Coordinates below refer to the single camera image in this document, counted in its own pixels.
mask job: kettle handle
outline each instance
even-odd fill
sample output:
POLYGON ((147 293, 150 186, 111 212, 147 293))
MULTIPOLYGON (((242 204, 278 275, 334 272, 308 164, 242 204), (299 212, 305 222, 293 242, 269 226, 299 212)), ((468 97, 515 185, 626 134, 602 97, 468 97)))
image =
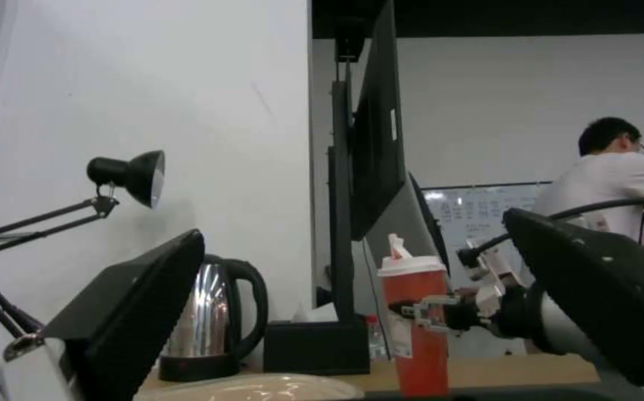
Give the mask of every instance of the kettle handle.
POLYGON ((227 259, 225 262, 230 281, 245 280, 253 285, 253 298, 255 299, 255 309, 257 310, 255 325, 253 326, 253 330, 250 331, 250 334, 240 340, 240 343, 233 350, 233 353, 238 358, 243 358, 253 352, 255 347, 263 339, 263 335, 265 335, 265 327, 268 325, 268 317, 270 315, 268 288, 258 269, 249 262, 237 261, 235 259, 227 259))

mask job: ceiling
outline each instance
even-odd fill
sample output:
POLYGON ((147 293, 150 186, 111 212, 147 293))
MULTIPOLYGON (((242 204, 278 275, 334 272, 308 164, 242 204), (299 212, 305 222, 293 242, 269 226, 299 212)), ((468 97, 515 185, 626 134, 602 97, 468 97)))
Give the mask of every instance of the ceiling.
MULTIPOLYGON (((384 0, 312 0, 313 37, 333 38, 338 16, 361 18, 370 36, 383 3, 384 0)), ((398 37, 644 33, 644 0, 396 0, 395 7, 398 37)))

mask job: black lamp shade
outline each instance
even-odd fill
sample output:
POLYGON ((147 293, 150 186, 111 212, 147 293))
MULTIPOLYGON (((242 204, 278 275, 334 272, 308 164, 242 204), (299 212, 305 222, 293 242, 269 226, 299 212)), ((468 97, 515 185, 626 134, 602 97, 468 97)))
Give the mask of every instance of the black lamp shade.
POLYGON ((161 198, 165 170, 163 150, 154 150, 138 155, 130 162, 93 158, 87 166, 87 175, 97 186, 124 187, 139 203, 155 208, 161 198))

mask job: stainless steel kettle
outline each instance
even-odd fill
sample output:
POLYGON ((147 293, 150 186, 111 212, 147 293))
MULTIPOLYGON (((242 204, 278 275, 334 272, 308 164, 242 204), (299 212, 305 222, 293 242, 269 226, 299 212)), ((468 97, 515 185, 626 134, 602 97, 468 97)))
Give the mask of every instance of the stainless steel kettle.
POLYGON ((235 375, 240 360, 263 338, 268 322, 268 292, 250 263, 206 255, 176 327, 161 354, 159 377, 196 381, 235 375), (242 338, 237 280, 253 286, 257 316, 242 338))

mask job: white t-shirt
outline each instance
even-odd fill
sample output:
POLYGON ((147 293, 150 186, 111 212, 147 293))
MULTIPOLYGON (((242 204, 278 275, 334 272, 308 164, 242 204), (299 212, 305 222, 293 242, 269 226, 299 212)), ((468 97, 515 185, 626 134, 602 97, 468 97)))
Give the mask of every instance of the white t-shirt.
MULTIPOLYGON (((590 203, 637 196, 644 196, 644 155, 635 152, 586 155, 540 194, 534 211, 550 215, 590 203)), ((609 231, 638 241, 642 209, 626 206, 600 213, 609 231)))

